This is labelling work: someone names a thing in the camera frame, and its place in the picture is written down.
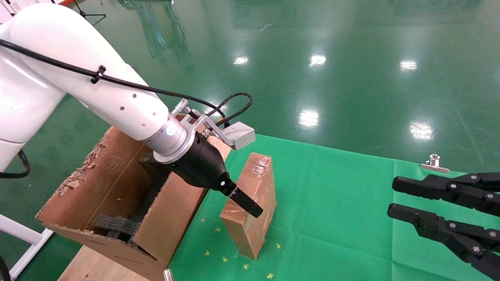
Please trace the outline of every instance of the wooden table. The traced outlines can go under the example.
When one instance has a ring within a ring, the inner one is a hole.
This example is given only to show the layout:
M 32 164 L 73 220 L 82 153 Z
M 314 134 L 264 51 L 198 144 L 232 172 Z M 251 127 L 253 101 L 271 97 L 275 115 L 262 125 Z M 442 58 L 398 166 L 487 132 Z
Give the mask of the wooden table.
M 57 281 L 149 281 L 102 254 L 82 246 Z

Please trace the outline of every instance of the green mat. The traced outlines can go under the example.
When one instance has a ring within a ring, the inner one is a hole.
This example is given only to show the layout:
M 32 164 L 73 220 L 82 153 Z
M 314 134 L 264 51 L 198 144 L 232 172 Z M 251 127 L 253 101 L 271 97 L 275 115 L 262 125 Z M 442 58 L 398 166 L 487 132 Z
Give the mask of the green mat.
M 433 173 L 419 164 L 258 135 L 227 159 L 234 178 L 251 152 L 272 157 L 276 184 L 277 207 L 258 260 L 238 255 L 219 218 L 227 198 L 210 191 L 170 263 L 175 280 L 490 280 L 387 216 L 395 202 L 499 228 L 495 216 L 394 192 L 395 176 Z

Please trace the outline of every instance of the cable tie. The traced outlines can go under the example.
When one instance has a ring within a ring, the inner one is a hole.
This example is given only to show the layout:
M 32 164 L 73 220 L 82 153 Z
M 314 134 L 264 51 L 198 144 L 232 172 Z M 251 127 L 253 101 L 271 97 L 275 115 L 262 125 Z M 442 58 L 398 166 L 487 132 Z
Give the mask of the cable tie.
M 103 73 L 105 71 L 106 67 L 104 67 L 104 65 L 100 65 L 99 70 L 95 73 L 95 76 L 90 80 L 90 82 L 92 82 L 92 84 L 99 82 L 99 80 L 101 80 L 101 78 L 103 77 Z

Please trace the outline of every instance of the cardboard flap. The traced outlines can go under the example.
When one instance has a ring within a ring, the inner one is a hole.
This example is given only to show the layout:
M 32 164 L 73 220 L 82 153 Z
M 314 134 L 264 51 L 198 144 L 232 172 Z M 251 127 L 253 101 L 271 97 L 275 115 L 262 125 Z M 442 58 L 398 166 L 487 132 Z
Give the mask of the cardboard flap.
M 84 229 L 141 145 L 117 128 L 109 128 L 83 166 L 59 186 L 36 218 L 46 224 Z
M 226 161 L 231 147 L 214 136 L 210 136 L 208 142 L 219 150 Z M 163 257 L 170 259 L 181 242 L 181 239 L 176 237 L 179 237 L 179 233 L 181 237 L 184 235 L 196 213 L 191 210 L 193 207 L 198 209 L 206 193 L 207 190 L 191 186 L 178 175 L 171 173 L 132 240 L 158 260 Z
M 158 276 L 161 276 L 163 269 L 160 264 L 153 266 L 155 263 L 152 263 L 154 260 L 150 256 L 142 254 L 139 249 L 130 247 L 121 240 L 55 224 L 43 223 L 43 225 L 59 235 L 86 245 L 126 268 L 133 269 L 148 279 L 159 280 Z

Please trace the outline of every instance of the brown box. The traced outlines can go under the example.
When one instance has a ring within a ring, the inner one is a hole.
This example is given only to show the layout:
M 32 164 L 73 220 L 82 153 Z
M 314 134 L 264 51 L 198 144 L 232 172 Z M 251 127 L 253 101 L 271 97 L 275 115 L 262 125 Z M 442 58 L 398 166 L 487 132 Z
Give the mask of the brown box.
M 218 138 L 209 142 L 227 158 L 231 148 Z M 83 166 L 68 177 L 36 217 L 54 232 L 77 241 L 151 281 L 163 281 L 195 212 L 207 191 L 188 185 L 171 173 L 131 240 L 106 237 L 92 226 L 99 214 L 129 218 L 153 187 L 139 157 L 151 151 L 111 127 L 86 157 Z
M 240 255 L 256 260 L 276 208 L 275 179 L 271 157 L 252 153 L 236 185 L 262 207 L 255 218 L 228 199 L 220 213 Z

